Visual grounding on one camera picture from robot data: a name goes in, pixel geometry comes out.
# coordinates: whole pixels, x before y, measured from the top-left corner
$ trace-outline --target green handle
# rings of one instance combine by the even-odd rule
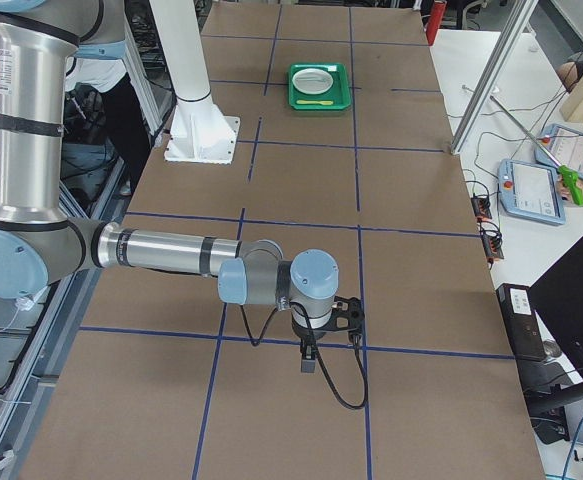
[[[576,205],[583,205],[582,189],[578,187],[578,172],[571,170],[566,165],[558,168],[558,172],[562,175],[562,184],[571,192],[571,198]]]

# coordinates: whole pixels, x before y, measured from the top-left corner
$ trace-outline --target yellow object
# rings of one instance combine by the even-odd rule
[[[296,100],[298,105],[333,105],[333,100]]]

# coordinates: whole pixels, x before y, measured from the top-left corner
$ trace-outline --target white plate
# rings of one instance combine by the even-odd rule
[[[319,68],[304,68],[293,74],[291,83],[299,92],[320,95],[333,86],[333,77]]]

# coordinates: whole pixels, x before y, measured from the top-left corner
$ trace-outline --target sticker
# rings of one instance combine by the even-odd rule
[[[13,52],[0,50],[0,95],[11,95],[13,87]]]
[[[531,305],[529,304],[529,297],[527,296],[526,290],[512,288],[511,305],[513,306],[513,313],[531,315]]]

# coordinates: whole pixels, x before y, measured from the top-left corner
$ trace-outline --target red cylinder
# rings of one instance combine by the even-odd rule
[[[446,9],[446,0],[435,0],[435,2],[433,2],[433,7],[431,7],[431,16],[427,22],[427,40],[429,42],[429,46],[433,45],[433,42],[435,42],[435,36],[438,34],[440,24],[442,23],[442,17],[444,16],[444,11]]]

